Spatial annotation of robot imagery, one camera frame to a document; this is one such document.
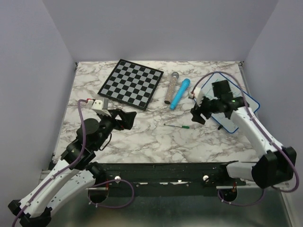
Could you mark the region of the green white marker pen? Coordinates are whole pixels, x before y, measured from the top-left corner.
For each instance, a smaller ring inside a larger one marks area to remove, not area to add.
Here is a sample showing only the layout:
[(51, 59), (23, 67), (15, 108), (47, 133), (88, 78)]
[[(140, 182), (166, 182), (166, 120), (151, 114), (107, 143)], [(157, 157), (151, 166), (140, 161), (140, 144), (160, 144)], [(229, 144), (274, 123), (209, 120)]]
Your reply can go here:
[(183, 129), (190, 129), (189, 126), (186, 126), (186, 125), (172, 125), (172, 124), (164, 124), (164, 126), (167, 126), (167, 127), (174, 127), (174, 128), (183, 128)]

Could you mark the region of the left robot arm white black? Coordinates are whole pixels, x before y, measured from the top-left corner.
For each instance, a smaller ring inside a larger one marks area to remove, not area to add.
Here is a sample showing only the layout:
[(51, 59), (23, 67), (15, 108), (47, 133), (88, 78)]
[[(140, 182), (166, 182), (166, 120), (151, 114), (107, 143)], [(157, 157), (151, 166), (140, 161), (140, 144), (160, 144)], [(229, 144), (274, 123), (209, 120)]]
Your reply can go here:
[(12, 200), (8, 208), (15, 215), (12, 226), (45, 227), (52, 215), (69, 199), (85, 188), (108, 185), (110, 180), (98, 162), (95, 153), (107, 146), (113, 130), (130, 130), (136, 112), (121, 109), (96, 111), (100, 120), (84, 119), (80, 113), (80, 128), (76, 139), (62, 153), (61, 159), (42, 182), (26, 197)]

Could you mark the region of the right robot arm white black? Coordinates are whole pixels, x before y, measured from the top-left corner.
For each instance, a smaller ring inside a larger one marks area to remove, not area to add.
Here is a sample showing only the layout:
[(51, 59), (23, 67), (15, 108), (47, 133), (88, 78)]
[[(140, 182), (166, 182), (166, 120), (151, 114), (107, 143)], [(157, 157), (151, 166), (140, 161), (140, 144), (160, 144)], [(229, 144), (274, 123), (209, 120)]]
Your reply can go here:
[(214, 98), (193, 89), (189, 97), (195, 100), (191, 109), (192, 121), (205, 124), (212, 114), (223, 113), (249, 140), (258, 162), (230, 162), (218, 173), (218, 181), (229, 185), (235, 178), (253, 181), (261, 189), (289, 181), (294, 176), (296, 151), (277, 141), (260, 123), (249, 107), (245, 96), (234, 97), (227, 80), (212, 84)]

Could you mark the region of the blue framed whiteboard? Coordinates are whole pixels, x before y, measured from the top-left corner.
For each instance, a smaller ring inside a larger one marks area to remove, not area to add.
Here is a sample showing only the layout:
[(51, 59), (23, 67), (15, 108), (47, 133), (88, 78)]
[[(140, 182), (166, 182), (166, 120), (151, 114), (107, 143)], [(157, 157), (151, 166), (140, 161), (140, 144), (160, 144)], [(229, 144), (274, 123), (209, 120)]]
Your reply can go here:
[[(242, 96), (241, 91), (243, 91), (245, 99), (249, 107), (251, 108), (251, 111), (254, 114), (258, 111), (258, 109), (260, 108), (260, 103), (256, 99), (251, 97), (246, 92), (246, 90), (236, 82), (234, 78), (222, 72), (213, 72), (203, 80), (196, 82), (195, 90), (194, 90), (194, 101), (195, 102), (197, 101), (197, 97), (200, 91), (209, 99), (217, 99), (214, 96), (213, 83), (222, 80), (228, 81), (233, 97)], [(224, 113), (215, 113), (215, 114), (213, 113), (211, 115), (211, 119), (214, 120), (218, 125), (221, 125), (222, 128), (225, 129), (230, 134), (234, 134), (239, 129), (239, 127), (236, 124), (234, 124), (231, 120), (225, 117)]]

